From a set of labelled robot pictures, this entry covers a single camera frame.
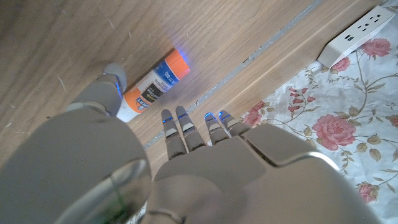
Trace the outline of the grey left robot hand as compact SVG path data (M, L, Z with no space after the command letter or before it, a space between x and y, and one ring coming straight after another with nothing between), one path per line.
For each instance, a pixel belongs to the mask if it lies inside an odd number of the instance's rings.
M168 161L152 175L117 118L126 74L115 63L1 167L2 223L378 223L336 164L280 128L222 111L207 146L185 110L164 122Z

